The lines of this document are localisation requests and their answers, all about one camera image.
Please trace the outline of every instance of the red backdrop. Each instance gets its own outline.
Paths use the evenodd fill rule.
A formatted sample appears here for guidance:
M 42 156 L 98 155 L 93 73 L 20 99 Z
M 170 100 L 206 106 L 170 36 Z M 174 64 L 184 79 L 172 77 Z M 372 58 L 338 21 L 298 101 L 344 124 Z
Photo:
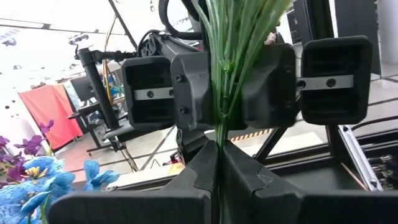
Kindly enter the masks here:
M 37 124 L 47 125 L 51 119 L 54 120 L 54 126 L 45 134 L 52 149 L 83 135 L 76 120 L 67 118 L 73 112 L 63 85 L 45 85 L 19 93 L 19 96 Z

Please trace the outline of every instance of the black cable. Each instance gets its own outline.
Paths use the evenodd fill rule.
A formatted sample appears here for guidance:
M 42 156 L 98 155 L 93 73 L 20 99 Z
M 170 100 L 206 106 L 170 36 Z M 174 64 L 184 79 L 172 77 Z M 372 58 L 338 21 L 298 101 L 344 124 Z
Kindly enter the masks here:
M 194 51 L 194 52 L 200 51 L 200 50 L 197 49 L 196 47 L 192 47 L 192 46 L 190 46 L 190 45 L 188 45 L 188 44 L 186 44 L 186 43 L 182 42 L 181 40 L 176 39 L 176 38 L 174 38 L 174 37 L 168 36 L 167 39 L 168 39 L 169 41 L 171 41 L 171 42 L 173 42 L 173 43 L 175 43 L 175 44 L 181 46 L 181 47 L 185 47 L 186 49 L 190 49 L 190 50 L 192 50 L 192 51 Z
M 195 7 L 193 7 L 192 0 L 181 0 L 181 2 L 184 4 L 185 8 L 187 8 L 189 15 L 192 16 L 194 20 L 199 21 L 199 14 Z
M 141 40 L 140 40 L 139 43 L 138 43 L 138 47 L 137 47 L 137 57 L 142 57 L 142 55 L 141 55 L 141 50 L 142 50 L 142 46 L 144 45 L 145 38 L 146 38 L 149 34 L 152 34 L 152 33 L 158 34 L 159 32 L 161 32 L 161 31 L 160 31 L 160 30 L 152 29 L 152 30 L 149 30 L 148 32 L 146 32 L 146 33 L 142 36 Z
M 357 124 L 356 126 L 353 126 L 351 128 L 351 130 L 354 131 L 354 130 L 356 130 L 358 128 L 361 128 L 361 127 L 369 125 L 369 124 L 376 124 L 376 123 L 385 122 L 385 121 L 393 121 L 395 119 L 398 119 L 398 116 L 391 116 L 391 117 L 387 117 L 387 118 L 374 119 L 372 121 L 366 121 L 366 122 L 363 122 L 361 124 Z
M 159 17 L 163 25 L 172 37 L 177 37 L 183 40 L 201 40 L 201 32 L 180 32 L 170 24 L 169 17 L 167 16 L 167 8 L 169 6 L 169 0 L 159 0 Z

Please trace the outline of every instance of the floor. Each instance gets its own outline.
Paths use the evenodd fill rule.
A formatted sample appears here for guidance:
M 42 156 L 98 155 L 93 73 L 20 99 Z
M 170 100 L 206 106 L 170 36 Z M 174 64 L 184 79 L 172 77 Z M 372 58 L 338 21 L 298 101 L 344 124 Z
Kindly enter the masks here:
M 364 121 L 369 121 L 398 114 L 398 66 L 382 65 L 383 79 L 373 80 L 369 93 L 368 115 Z M 357 129 L 355 135 L 369 134 L 398 127 L 398 120 L 372 124 Z M 229 138 L 249 155 L 255 154 L 269 135 L 269 130 L 247 129 L 231 132 Z M 161 166 L 170 160 L 170 155 L 176 151 L 175 136 L 177 129 L 156 131 L 144 136 L 132 139 L 126 143 L 129 153 L 134 158 L 140 170 L 148 170 Z M 214 138 L 214 132 L 207 131 L 210 139 Z M 308 124 L 298 116 L 298 122 L 287 130 L 278 142 L 271 154 L 290 151 L 301 147 L 312 146 L 326 142 L 324 126 Z M 84 160 L 93 159 L 101 164 L 102 170 L 115 170 L 121 174 L 131 172 L 129 164 L 120 152 L 111 149 L 102 149 L 91 153 L 86 150 L 94 147 L 90 135 L 83 136 L 77 142 L 73 142 L 56 153 L 59 159 L 66 160 L 65 169 L 76 174 L 76 181 L 85 179 L 83 168 Z

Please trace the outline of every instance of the flower bouquet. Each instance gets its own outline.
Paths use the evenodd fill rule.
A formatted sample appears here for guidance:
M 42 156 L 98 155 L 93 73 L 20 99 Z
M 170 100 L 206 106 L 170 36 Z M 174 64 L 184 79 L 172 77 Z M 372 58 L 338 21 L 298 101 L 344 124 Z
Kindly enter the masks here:
M 40 125 L 42 133 L 50 131 L 53 121 L 48 125 Z M 42 148 L 42 136 L 33 136 L 31 140 L 23 140 L 14 146 L 23 149 L 12 156 L 0 155 L 0 165 L 5 182 L 0 183 L 0 223 L 7 224 L 46 224 L 51 205 L 58 198 L 69 194 L 75 189 L 72 186 L 75 175 L 63 171 L 64 160 L 39 154 Z M 0 148 L 7 149 L 9 140 L 0 136 Z M 96 161 L 85 161 L 86 184 L 83 190 L 100 190 L 102 184 L 109 184 L 119 178 L 119 174 L 107 170 L 100 173 L 100 165 Z
M 244 81 L 291 0 L 203 0 L 193 6 L 205 27 L 210 50 L 216 142 L 222 151 L 236 124 Z

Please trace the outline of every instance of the metal frame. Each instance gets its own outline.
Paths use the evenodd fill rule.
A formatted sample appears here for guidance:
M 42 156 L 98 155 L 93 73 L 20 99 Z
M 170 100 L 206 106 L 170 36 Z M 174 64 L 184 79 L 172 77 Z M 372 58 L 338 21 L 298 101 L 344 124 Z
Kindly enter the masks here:
M 397 134 L 398 129 L 392 129 L 360 136 L 357 140 L 362 144 L 366 157 L 377 157 L 390 154 L 391 151 L 396 151 L 398 149 L 398 140 L 395 140 Z M 328 153 L 328 144 L 321 144 L 276 154 L 266 158 L 262 163 L 277 175 L 284 175 L 338 164 L 339 162 Z M 176 176 L 177 175 L 173 175 L 155 180 L 148 180 L 108 190 L 158 190 L 161 189 L 162 186 L 168 184 Z
M 358 171 L 359 175 L 362 178 L 364 184 L 368 187 L 369 190 L 382 191 L 383 188 L 379 183 L 368 159 L 366 158 L 361 146 L 356 140 L 351 128 L 343 125 L 338 126 L 338 131 L 341 136 L 341 139 L 344 142 L 344 145 L 347 148 L 348 154 L 352 161 L 354 162 L 355 168 Z
M 135 49 L 137 49 L 138 48 L 137 43 L 134 40 L 134 38 L 132 38 L 132 35 L 131 35 L 129 29 L 127 28 L 126 24 L 124 23 L 124 20 L 123 20 L 122 16 L 120 16 L 120 13 L 119 13 L 118 9 L 116 8 L 116 6 L 114 5 L 113 0 L 108 0 L 108 1 L 109 1 L 110 5 L 111 5 L 113 11 L 114 11 L 114 14 L 119 19 L 119 22 L 122 25 L 122 27 L 124 29 L 124 32 L 129 37 L 129 40 L 130 40 L 131 44 L 134 46 Z
M 297 0 L 293 3 L 301 41 L 333 38 L 329 0 Z

